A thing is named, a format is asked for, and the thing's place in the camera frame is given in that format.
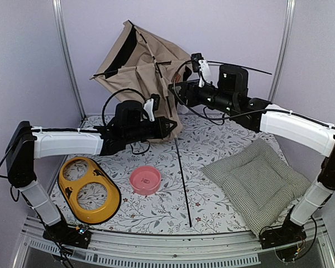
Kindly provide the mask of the beige fabric pet tent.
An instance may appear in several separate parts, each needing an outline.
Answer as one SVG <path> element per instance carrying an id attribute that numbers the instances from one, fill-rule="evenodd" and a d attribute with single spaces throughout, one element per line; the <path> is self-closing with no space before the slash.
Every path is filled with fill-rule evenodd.
<path id="1" fill-rule="evenodd" d="M 178 136 L 183 126 L 180 122 L 174 94 L 168 86 L 186 81 L 192 74 L 191 66 L 182 66 L 190 55 L 178 45 L 140 28 L 131 21 L 124 29 L 98 68 L 92 79 L 110 93 L 117 94 L 121 102 L 140 101 L 152 94 L 160 96 L 155 115 L 164 116 L 177 123 L 165 140 Z"/>

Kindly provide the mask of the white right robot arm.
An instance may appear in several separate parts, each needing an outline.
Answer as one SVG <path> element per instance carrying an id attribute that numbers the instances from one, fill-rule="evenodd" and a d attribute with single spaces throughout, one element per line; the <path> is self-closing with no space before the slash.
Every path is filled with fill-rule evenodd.
<path id="1" fill-rule="evenodd" d="M 283 109 L 268 100 L 250 98 L 248 70 L 244 66 L 222 64 L 218 83 L 213 85 L 209 63 L 194 61 L 192 71 L 199 79 L 183 80 L 177 70 L 168 89 L 191 112 L 195 106 L 203 105 L 225 113 L 227 119 L 246 129 L 280 136 L 324 156 L 316 180 L 291 210 L 286 225 L 277 232 L 281 243 L 290 243 L 299 234 L 298 226 L 304 225 L 335 192 L 335 125 Z"/>

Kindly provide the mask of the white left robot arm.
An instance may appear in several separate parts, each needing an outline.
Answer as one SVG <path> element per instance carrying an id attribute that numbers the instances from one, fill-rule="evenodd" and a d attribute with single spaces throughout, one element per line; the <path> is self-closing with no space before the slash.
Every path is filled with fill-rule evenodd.
<path id="1" fill-rule="evenodd" d="M 63 155 L 114 155 L 134 142 L 167 138 L 177 122 L 154 115 L 152 105 L 126 100 L 116 106 L 114 117 L 92 128 L 42 128 L 28 121 L 17 126 L 2 162 L 6 165 L 6 179 L 26 198 L 42 221 L 50 226 L 50 233 L 59 242 L 72 237 L 70 227 L 63 222 L 57 206 L 37 181 L 34 161 Z"/>

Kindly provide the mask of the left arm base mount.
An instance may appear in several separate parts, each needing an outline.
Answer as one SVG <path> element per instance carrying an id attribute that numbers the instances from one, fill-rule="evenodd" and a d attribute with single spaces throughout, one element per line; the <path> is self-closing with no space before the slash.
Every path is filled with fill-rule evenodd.
<path id="1" fill-rule="evenodd" d="M 85 224 L 75 227 L 69 226 L 65 221 L 60 221 L 52 226 L 42 224 L 45 231 L 42 237 L 59 245 L 74 246 L 87 249 L 92 233 Z"/>

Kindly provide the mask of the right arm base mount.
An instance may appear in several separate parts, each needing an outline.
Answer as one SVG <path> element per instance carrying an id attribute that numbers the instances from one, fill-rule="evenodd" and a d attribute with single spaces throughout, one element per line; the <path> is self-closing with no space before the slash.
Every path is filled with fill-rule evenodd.
<path id="1" fill-rule="evenodd" d="M 266 226 L 259 233 L 262 249 L 294 243 L 293 246 L 276 250 L 276 255 L 282 262 L 296 261 L 307 238 L 304 227 L 293 223 L 290 215 L 291 212 L 287 214 L 281 226 Z"/>

